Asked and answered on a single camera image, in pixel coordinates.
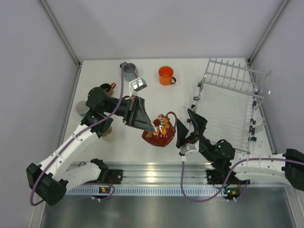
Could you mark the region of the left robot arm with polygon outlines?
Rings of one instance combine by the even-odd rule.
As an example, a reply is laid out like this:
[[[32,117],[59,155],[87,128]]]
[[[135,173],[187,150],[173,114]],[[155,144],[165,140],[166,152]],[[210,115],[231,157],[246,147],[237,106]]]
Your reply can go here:
[[[152,132],[154,126],[145,110],[145,99],[131,95],[129,99],[114,98],[104,89],[95,87],[88,93],[88,112],[71,136],[45,160],[31,163],[26,168],[31,206],[37,194],[49,206],[59,203],[66,192],[81,184],[96,181],[104,183],[108,179],[108,167],[100,159],[92,159],[86,165],[69,170],[75,159],[85,149],[102,137],[109,129],[112,115],[122,117],[126,126]]]

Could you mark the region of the orange mug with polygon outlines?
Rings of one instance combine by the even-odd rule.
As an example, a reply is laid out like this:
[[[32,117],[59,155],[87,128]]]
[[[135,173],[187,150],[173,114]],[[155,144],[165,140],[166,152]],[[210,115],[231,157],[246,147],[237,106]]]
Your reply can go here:
[[[170,66],[162,66],[158,70],[159,82],[163,86],[169,86],[176,83],[176,78],[173,76],[174,70]]]

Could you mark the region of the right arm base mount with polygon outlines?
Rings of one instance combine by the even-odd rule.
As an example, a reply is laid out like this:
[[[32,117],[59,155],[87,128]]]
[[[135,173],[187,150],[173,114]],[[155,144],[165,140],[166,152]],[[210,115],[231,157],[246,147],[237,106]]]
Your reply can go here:
[[[222,174],[217,170],[207,170],[206,171],[207,174],[207,182],[210,185],[222,185],[224,183],[224,180],[226,179],[226,174]],[[233,171],[231,173],[231,175],[229,176],[225,187],[227,188],[229,185],[237,185],[238,190],[242,189],[242,186],[244,186],[245,184],[250,184],[250,181],[248,180],[240,180],[236,177],[236,173]]]

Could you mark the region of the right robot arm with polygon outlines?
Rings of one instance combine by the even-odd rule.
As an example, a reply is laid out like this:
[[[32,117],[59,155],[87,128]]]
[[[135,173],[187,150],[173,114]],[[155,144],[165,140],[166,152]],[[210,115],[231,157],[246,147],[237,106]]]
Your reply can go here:
[[[187,110],[193,131],[176,120],[176,147],[182,161],[191,153],[199,153],[221,174],[224,183],[240,181],[266,181],[289,184],[297,190],[304,189],[304,155],[296,149],[286,149],[282,154],[254,156],[237,154],[227,141],[212,144],[204,136],[207,120],[191,109]]]

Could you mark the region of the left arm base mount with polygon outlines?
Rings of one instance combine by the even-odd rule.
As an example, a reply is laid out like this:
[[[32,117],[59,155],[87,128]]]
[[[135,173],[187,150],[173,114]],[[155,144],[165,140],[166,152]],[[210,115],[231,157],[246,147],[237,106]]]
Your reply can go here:
[[[111,185],[121,184],[123,179],[123,170],[109,169],[108,165],[106,165],[103,160],[99,159],[92,159],[90,162],[96,164],[101,170],[98,178],[91,181],[92,183],[105,183]]]

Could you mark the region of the grey ceramic mug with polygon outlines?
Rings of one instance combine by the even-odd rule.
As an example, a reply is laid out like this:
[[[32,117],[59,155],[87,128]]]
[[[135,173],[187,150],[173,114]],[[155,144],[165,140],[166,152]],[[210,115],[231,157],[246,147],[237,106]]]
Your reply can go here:
[[[121,75],[123,75],[124,79],[127,82],[131,82],[138,77],[138,69],[133,63],[121,63],[120,64]]]

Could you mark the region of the red floral mug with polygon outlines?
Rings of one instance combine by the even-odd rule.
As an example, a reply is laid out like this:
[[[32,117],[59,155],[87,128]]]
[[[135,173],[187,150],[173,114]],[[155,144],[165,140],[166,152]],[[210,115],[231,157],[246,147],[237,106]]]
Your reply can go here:
[[[156,147],[166,147],[176,134],[177,116],[170,111],[166,115],[160,114],[153,121],[154,131],[143,131],[142,139]]]

